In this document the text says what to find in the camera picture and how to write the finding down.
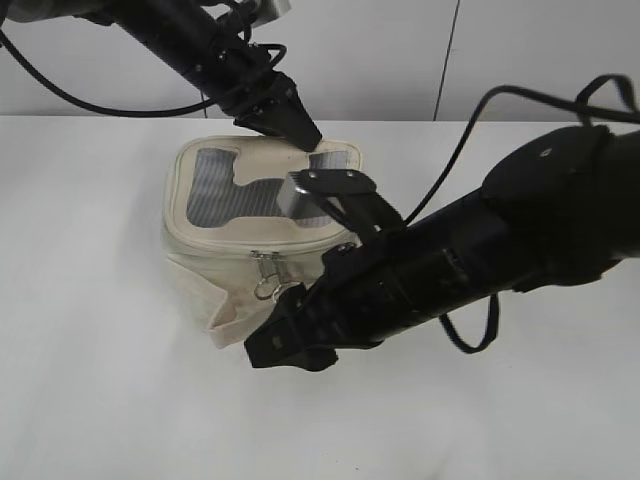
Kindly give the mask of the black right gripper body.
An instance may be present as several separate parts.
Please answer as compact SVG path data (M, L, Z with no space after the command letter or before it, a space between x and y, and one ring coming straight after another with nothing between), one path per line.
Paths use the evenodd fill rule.
M417 234L378 235L323 257L309 288L282 295L272 323L287 323L314 347L368 350L437 318L450 301L450 247Z

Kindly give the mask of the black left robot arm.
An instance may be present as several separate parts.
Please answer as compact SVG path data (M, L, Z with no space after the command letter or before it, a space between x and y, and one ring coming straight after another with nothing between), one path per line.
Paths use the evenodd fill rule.
M4 1L1 18L31 23L62 17L118 25L204 96L194 105L136 111L83 101L53 84L10 42L2 47L41 85L82 109L125 118L166 118L216 105L235 125L280 137L311 152L322 134L305 109L295 82L277 70L287 53L282 44L256 43L254 28L286 14L287 1L227 1L213 17L210 1Z

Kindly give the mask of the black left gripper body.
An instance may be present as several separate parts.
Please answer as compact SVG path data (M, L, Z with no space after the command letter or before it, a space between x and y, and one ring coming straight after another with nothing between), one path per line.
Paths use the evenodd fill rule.
M218 105L239 125L289 125L303 120L293 80L275 70L286 53L280 44L251 44L215 30L182 31L183 77L208 99L188 105L184 114Z

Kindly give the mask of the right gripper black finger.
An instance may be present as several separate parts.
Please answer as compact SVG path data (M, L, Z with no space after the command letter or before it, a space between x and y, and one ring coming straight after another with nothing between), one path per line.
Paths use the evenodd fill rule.
M330 348L307 345L287 323L264 324L243 343L255 369L292 367L304 371L323 371L336 363Z

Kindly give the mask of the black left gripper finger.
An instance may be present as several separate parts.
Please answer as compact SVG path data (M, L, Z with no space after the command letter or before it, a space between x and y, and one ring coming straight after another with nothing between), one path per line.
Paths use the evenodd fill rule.
M281 138L302 151L314 151L323 139L297 94L252 106L237 116L234 124Z

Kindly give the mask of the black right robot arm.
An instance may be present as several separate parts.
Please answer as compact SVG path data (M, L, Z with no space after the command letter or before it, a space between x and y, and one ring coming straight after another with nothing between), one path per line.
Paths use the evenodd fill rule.
M367 176L291 173L286 215L323 211L357 236L322 275L282 293L245 340L254 368L318 372L438 319L462 352L497 337L498 296L595 282L639 254L639 136L606 126L552 131L500 161L474 191L406 223Z

